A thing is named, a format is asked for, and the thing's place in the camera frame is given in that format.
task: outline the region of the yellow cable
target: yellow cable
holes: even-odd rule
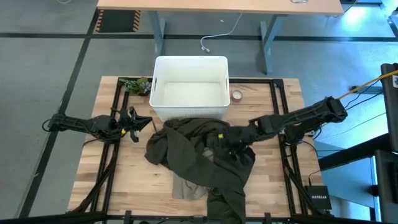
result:
[[[387,74],[382,75],[382,76],[380,76],[380,77],[377,77],[377,78],[375,78],[375,79],[373,79],[373,80],[370,80],[370,81],[368,81],[367,83],[365,83],[365,84],[363,84],[363,85],[361,85],[361,86],[358,86],[357,88],[355,88],[355,89],[349,91],[348,93],[344,94],[343,96],[337,98],[337,100],[340,100],[340,99],[342,99],[342,98],[344,98],[344,97],[346,97],[346,96],[348,96],[348,95],[350,95],[350,94],[352,94],[352,93],[354,93],[354,92],[356,92],[356,91],[358,91],[358,90],[364,88],[365,86],[369,85],[369,84],[372,83],[372,82],[376,82],[376,81],[378,81],[378,80],[382,80],[383,78],[387,78],[387,77],[390,77],[390,76],[393,76],[393,75],[397,75],[397,74],[398,74],[398,70],[396,70],[396,71],[394,71],[394,72],[387,73]]]

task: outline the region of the gray desk leg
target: gray desk leg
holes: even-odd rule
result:
[[[155,37],[155,60],[157,57],[163,54],[164,46],[164,29],[166,26],[166,20],[159,18],[157,11],[149,11],[150,23],[154,30]]]
[[[266,75],[272,72],[271,43],[274,40],[280,25],[283,23],[286,17],[287,15],[273,15],[268,29],[266,21],[260,22],[260,31],[261,31],[262,47],[264,51],[264,63],[265,63]]]

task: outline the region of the wooden desk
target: wooden desk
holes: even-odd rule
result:
[[[293,3],[290,0],[99,0],[98,9],[139,9],[159,11],[226,11],[266,14],[322,14],[342,13],[340,0],[309,0]]]
[[[102,77],[92,116],[110,113],[117,80],[117,77]],[[284,79],[284,83],[289,110],[302,108],[299,80]],[[225,116],[225,120],[231,124],[247,125],[249,119],[274,114],[269,85],[230,84],[230,89],[240,90],[244,95],[241,102],[231,102]],[[277,99],[282,111],[279,94]],[[149,106],[149,97],[130,96],[129,106],[134,106],[141,116],[153,116],[157,129],[162,128],[161,120]],[[133,143],[128,136],[122,139],[108,214],[124,215],[125,210],[131,210],[134,215],[206,216],[205,197],[194,202],[173,199],[171,171],[163,166],[155,166],[144,158],[146,143],[153,133],[153,126],[147,125],[138,134],[139,143]],[[265,212],[271,213],[272,217],[290,217],[277,138],[257,142],[252,148],[256,153],[256,162],[244,188],[247,217],[263,217]],[[103,143],[98,141],[83,148],[68,209],[77,207],[94,186],[102,150]],[[306,184],[308,175],[319,170],[317,155],[306,144],[298,146],[297,154],[302,179]],[[311,180],[314,185],[322,184],[320,173],[312,175]],[[298,193],[294,185],[292,188],[296,211],[300,212]],[[104,190],[100,195],[99,202],[102,204]]]
[[[268,27],[265,21],[260,22],[265,74],[272,72],[271,43],[288,14],[341,15],[344,12],[340,0],[308,0],[306,3],[293,3],[291,0],[99,0],[97,8],[149,11],[155,58],[164,54],[166,26],[166,21],[159,17],[157,10],[273,14]]]

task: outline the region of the green plant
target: green plant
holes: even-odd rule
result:
[[[135,95],[145,95],[150,92],[151,83],[147,78],[139,78],[138,80],[120,79],[120,82],[126,87],[126,91]]]

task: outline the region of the dark green cloth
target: dark green cloth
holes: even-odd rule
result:
[[[229,124],[211,118],[187,118],[166,121],[163,129],[147,143],[145,158],[162,164],[190,182],[211,187],[207,200],[209,218],[222,223],[245,223],[245,194],[255,154],[248,148],[238,159],[218,134]],[[213,150],[214,161],[203,156],[205,147]]]

